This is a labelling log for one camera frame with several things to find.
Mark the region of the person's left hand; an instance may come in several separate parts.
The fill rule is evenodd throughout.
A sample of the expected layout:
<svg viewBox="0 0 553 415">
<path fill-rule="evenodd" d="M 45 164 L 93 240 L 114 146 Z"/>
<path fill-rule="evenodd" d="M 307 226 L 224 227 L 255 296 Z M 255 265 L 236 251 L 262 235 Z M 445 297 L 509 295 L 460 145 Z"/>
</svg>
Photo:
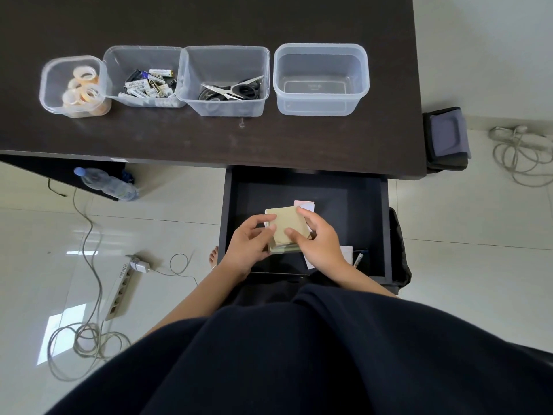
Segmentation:
<svg viewBox="0 0 553 415">
<path fill-rule="evenodd" d="M 253 265 L 270 255 L 271 239 L 258 239 L 258 225 L 272 221 L 275 214 L 253 215 L 245 220 L 231 237 L 225 254 L 217 265 L 238 281 L 244 280 Z"/>
</svg>

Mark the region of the person's right hand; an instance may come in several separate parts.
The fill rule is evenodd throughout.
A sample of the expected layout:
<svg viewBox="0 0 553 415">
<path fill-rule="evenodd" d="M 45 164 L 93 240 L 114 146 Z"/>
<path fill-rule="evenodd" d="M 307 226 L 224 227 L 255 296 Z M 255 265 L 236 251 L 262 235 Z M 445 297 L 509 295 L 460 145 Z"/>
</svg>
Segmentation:
<svg viewBox="0 0 553 415">
<path fill-rule="evenodd" d="M 335 229 L 320 215 L 300 207 L 296 207 L 307 224 L 314 229 L 315 237 L 310 239 L 310 245 L 300 248 L 301 252 L 318 270 L 328 268 L 331 264 L 344 260 L 340 242 Z"/>
</svg>

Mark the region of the beige sticky note pad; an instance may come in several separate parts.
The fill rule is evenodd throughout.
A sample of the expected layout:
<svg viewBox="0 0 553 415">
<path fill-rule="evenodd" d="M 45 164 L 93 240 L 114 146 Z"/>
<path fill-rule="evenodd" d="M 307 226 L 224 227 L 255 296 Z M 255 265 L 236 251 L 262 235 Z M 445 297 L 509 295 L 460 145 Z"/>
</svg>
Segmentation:
<svg viewBox="0 0 553 415">
<path fill-rule="evenodd" d="M 301 214 L 298 214 L 296 207 L 266 209 L 265 214 L 276 215 L 274 220 L 264 223 L 265 227 L 276 226 L 273 238 L 268 244 L 268 250 L 272 255 L 300 252 L 299 246 L 285 234 L 286 228 L 296 230 L 304 238 L 311 238 L 307 221 Z"/>
</svg>

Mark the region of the person's left forearm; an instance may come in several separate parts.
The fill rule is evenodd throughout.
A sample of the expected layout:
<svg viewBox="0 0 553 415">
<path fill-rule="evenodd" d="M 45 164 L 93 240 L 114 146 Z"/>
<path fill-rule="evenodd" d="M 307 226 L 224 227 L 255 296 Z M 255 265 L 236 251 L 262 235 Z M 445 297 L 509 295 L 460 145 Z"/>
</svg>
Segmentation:
<svg viewBox="0 0 553 415">
<path fill-rule="evenodd" d="M 250 272 L 251 268 L 237 267 L 229 263 L 216 265 L 183 301 L 143 337 L 178 321 L 211 316 Z"/>
</svg>

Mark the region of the person's right forearm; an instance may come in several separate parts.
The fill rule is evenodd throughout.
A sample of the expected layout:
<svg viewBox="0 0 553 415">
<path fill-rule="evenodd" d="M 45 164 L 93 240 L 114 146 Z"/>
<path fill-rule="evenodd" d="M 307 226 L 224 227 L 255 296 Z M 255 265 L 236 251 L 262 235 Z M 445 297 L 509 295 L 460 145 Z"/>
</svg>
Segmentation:
<svg viewBox="0 0 553 415">
<path fill-rule="evenodd" d="M 391 293 L 344 260 L 339 260 L 337 263 L 331 264 L 328 268 L 320 269 L 320 272 L 343 289 L 397 298 L 395 294 Z"/>
</svg>

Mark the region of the white paper sheet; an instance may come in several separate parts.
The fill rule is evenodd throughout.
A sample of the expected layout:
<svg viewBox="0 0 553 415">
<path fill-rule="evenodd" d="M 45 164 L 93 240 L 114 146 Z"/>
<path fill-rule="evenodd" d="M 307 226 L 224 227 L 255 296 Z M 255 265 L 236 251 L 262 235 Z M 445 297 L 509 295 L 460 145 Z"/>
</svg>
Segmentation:
<svg viewBox="0 0 553 415">
<path fill-rule="evenodd" d="M 344 259 L 346 260 L 346 262 L 349 264 L 349 265 L 353 265 L 353 247 L 352 246 L 342 246 L 340 245 L 340 249 L 341 249 L 341 253 L 342 253 L 342 256 L 344 257 Z M 304 255 L 304 259 L 305 259 L 305 263 L 307 265 L 307 269 L 311 270 L 311 269 L 315 269 L 315 267 L 311 264 L 311 262 L 305 257 Z"/>
</svg>

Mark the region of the black desk drawer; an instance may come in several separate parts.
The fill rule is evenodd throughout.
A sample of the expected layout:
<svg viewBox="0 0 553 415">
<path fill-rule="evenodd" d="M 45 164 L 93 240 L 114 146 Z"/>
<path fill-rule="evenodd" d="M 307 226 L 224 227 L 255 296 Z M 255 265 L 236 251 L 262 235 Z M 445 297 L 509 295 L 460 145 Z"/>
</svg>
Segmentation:
<svg viewBox="0 0 553 415">
<path fill-rule="evenodd" d="M 226 170 L 218 258 L 234 230 L 266 209 L 314 202 L 315 212 L 336 231 L 340 244 L 363 254 L 358 269 L 394 293 L 386 179 L 366 174 L 235 166 Z"/>
</svg>

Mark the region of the black plastic bag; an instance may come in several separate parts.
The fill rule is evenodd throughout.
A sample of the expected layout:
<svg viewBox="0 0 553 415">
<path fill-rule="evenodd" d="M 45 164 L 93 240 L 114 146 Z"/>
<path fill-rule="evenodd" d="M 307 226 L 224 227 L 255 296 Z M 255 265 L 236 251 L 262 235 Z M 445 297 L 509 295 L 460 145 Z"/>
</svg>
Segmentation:
<svg viewBox="0 0 553 415">
<path fill-rule="evenodd" d="M 398 290 L 407 286 L 412 279 L 409 268 L 403 233 L 396 211 L 389 207 L 390 242 L 391 242 L 391 276 Z"/>
</svg>

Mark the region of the person's dark navy garment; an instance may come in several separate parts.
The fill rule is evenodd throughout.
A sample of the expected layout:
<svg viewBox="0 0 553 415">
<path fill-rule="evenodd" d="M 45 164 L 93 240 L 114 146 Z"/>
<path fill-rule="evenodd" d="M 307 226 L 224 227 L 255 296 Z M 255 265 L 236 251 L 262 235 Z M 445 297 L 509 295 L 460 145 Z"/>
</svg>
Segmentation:
<svg viewBox="0 0 553 415">
<path fill-rule="evenodd" d="M 162 327 L 46 415 L 553 415 L 553 367 L 439 309 L 308 285 Z"/>
</svg>

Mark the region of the large clear plastic container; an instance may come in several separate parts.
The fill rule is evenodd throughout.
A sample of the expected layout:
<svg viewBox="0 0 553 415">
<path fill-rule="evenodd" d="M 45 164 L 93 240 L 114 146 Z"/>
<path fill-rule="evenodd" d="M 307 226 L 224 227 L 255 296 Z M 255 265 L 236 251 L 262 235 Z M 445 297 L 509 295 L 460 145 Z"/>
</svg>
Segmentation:
<svg viewBox="0 0 553 415">
<path fill-rule="evenodd" d="M 357 44 L 283 44 L 274 53 L 273 88 L 283 115 L 348 116 L 370 89 L 368 55 Z"/>
</svg>

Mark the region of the clear plastic water bottle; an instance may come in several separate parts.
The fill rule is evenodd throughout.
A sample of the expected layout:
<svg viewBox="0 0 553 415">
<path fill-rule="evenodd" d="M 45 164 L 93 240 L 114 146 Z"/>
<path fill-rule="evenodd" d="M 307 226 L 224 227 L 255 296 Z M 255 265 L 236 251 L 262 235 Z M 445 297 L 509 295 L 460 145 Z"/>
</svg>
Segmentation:
<svg viewBox="0 0 553 415">
<path fill-rule="evenodd" d="M 131 202 L 139 199 L 139 190 L 107 172 L 97 168 L 76 167 L 73 170 L 88 188 L 99 190 L 118 201 Z"/>
</svg>

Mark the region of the black and grey bag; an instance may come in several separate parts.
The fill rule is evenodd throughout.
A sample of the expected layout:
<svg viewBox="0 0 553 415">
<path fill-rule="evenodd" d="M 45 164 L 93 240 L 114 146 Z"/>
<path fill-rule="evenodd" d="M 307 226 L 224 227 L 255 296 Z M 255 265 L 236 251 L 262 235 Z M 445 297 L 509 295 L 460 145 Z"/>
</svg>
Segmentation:
<svg viewBox="0 0 553 415">
<path fill-rule="evenodd" d="M 460 107 L 423 113 L 423 130 L 428 175 L 468 167 L 472 155 Z"/>
</svg>

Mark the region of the pile of batteries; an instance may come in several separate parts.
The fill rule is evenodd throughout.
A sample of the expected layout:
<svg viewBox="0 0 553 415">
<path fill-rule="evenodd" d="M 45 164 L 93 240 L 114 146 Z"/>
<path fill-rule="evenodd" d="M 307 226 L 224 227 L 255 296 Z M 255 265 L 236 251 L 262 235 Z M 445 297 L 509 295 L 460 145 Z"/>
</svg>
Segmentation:
<svg viewBox="0 0 553 415">
<path fill-rule="evenodd" d="M 180 108 L 172 69 L 136 69 L 123 83 L 117 100 L 132 107 Z"/>
</svg>

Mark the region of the pile of clear tape rolls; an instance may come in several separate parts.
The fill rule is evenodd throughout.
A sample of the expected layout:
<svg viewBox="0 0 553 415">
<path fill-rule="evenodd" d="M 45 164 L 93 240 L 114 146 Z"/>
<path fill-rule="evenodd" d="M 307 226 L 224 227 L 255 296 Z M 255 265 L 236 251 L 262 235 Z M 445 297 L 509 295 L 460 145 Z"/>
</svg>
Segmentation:
<svg viewBox="0 0 553 415">
<path fill-rule="evenodd" d="M 104 116 L 111 110 L 111 100 L 104 97 L 99 86 L 99 75 L 92 66 L 73 69 L 62 97 L 61 113 L 70 118 Z"/>
</svg>

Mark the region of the small clear plastic container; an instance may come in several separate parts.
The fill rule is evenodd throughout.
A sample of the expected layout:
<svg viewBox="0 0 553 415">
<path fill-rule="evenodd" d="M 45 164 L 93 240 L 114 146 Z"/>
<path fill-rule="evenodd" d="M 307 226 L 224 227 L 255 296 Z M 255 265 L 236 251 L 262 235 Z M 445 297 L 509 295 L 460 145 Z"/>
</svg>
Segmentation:
<svg viewBox="0 0 553 415">
<path fill-rule="evenodd" d="M 59 57 L 48 62 L 41 73 L 39 100 L 45 110 L 63 115 L 61 113 L 63 104 L 61 97 L 67 90 L 68 82 L 73 78 L 73 69 L 78 66 L 92 66 L 96 69 L 101 93 L 108 98 L 106 96 L 106 66 L 99 58 L 90 55 Z"/>
</svg>

